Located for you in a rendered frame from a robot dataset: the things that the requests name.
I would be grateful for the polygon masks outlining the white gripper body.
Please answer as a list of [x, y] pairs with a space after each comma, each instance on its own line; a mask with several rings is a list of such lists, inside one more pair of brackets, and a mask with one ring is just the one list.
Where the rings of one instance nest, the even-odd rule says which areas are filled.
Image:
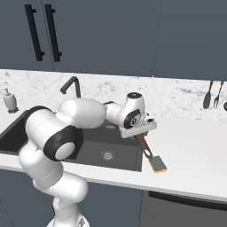
[[120, 128], [121, 137], [133, 137], [138, 134], [143, 134], [157, 128], [157, 121], [146, 122], [142, 126], [133, 127], [132, 129]]

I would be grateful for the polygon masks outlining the black tap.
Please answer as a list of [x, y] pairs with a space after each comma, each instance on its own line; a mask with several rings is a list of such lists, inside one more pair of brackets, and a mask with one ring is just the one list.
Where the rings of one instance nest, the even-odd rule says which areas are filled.
[[72, 76], [61, 88], [60, 88], [60, 92], [62, 94], [66, 94], [67, 93], [67, 89], [74, 84], [75, 86], [75, 95], [77, 98], [79, 98], [81, 96], [81, 88], [80, 88], [80, 83], [79, 80], [76, 76]]

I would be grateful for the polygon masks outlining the dark grey base cupboard door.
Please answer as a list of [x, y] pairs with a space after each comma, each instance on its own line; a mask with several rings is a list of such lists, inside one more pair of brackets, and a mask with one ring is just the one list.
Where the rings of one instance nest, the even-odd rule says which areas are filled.
[[[141, 198], [140, 190], [90, 183], [79, 209], [90, 227], [138, 227]], [[52, 218], [51, 196], [26, 174], [0, 170], [0, 227], [46, 227]]]

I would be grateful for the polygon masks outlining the white soap dispenser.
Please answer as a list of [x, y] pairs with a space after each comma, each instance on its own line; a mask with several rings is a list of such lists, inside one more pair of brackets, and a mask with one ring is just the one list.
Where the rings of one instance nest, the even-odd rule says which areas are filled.
[[19, 110], [19, 108], [17, 106], [17, 99], [8, 90], [5, 90], [4, 103], [5, 103], [6, 107], [8, 108], [9, 114], [16, 113]]

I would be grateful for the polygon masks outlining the dark grey sink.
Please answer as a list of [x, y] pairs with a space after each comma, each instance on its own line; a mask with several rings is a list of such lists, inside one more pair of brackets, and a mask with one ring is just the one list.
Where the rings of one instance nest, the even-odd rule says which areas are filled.
[[[27, 142], [22, 113], [0, 134], [0, 153], [18, 156]], [[137, 140], [122, 138], [112, 123], [105, 121], [96, 129], [82, 129], [83, 143], [76, 157], [71, 155], [66, 162], [104, 168], [142, 171], [143, 154]]]

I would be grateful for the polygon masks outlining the grey dishwasher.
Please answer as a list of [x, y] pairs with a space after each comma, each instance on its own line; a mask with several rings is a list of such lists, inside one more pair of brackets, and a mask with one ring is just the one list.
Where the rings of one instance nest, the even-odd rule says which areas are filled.
[[227, 227], [227, 211], [151, 198], [143, 191], [139, 227]]

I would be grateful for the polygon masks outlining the grey and yellow sponge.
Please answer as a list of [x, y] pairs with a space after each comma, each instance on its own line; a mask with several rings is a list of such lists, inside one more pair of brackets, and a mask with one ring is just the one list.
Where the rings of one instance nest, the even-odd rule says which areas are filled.
[[167, 167], [160, 156], [153, 156], [148, 160], [155, 174], [167, 171]]

